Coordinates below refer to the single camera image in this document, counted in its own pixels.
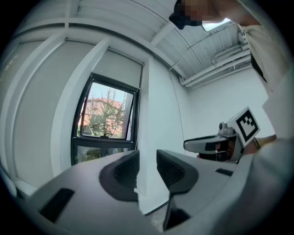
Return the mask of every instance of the lower window pane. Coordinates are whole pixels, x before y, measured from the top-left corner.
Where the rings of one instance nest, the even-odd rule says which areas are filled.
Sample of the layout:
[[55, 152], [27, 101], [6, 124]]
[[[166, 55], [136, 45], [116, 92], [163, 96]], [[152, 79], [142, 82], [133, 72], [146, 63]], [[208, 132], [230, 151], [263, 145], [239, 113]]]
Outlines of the lower window pane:
[[115, 153], [129, 151], [131, 149], [118, 148], [92, 148], [84, 146], [74, 147], [74, 163], [86, 162], [100, 157], [106, 157]]

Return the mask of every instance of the black strap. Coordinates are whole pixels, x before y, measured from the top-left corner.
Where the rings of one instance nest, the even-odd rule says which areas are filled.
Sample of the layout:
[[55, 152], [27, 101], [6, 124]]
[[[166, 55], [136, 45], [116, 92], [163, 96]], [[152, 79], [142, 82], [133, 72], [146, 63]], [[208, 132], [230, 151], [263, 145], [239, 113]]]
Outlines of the black strap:
[[262, 79], [267, 83], [266, 79], [263, 76], [263, 72], [260, 69], [260, 67], [258, 66], [254, 56], [252, 55], [252, 53], [251, 53], [251, 64], [252, 64], [252, 67], [256, 70], [256, 72], [258, 72], [258, 74], [262, 77]]

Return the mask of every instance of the beige shirt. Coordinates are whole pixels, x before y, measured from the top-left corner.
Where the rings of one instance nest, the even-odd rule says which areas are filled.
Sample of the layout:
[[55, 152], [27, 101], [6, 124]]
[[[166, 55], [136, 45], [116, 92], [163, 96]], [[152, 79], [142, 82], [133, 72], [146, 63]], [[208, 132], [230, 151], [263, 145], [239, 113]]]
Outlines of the beige shirt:
[[276, 25], [252, 0], [238, 0], [261, 25], [240, 26], [245, 32], [250, 51], [263, 72], [265, 82], [260, 75], [267, 94], [273, 93], [286, 76], [292, 64], [292, 56], [278, 32]]

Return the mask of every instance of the floor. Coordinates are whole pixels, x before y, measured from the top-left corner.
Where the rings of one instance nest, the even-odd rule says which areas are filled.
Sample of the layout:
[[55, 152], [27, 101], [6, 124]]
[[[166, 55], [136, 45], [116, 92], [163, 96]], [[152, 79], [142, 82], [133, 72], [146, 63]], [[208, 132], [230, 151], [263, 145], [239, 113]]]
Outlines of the floor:
[[158, 211], [154, 212], [147, 217], [150, 218], [151, 224], [157, 228], [159, 232], [163, 232], [163, 224], [165, 219], [165, 214], [167, 210], [167, 205], [159, 209]]

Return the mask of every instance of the white ceiling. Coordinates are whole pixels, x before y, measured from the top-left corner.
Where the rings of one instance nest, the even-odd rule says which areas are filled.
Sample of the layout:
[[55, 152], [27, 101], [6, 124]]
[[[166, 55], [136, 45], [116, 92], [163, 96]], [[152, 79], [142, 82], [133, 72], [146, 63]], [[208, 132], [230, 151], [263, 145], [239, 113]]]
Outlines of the white ceiling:
[[[111, 24], [132, 32], [148, 43], [151, 43], [154, 36], [170, 23], [169, 16], [176, 2], [176, 0], [71, 1], [78, 5], [71, 17]], [[44, 25], [58, 20], [62, 22], [66, 17], [68, 3], [68, 0], [43, 0], [26, 17], [22, 27], [31, 28], [37, 22], [43, 22]], [[184, 77], [189, 78], [213, 65], [215, 54], [238, 45], [238, 32], [240, 32], [239, 27], [232, 22], [209, 32], [205, 32], [202, 27], [186, 26], [183, 30], [175, 27], [155, 46], [171, 60], [171, 64], [175, 64], [185, 51], [194, 45], [178, 64]]]

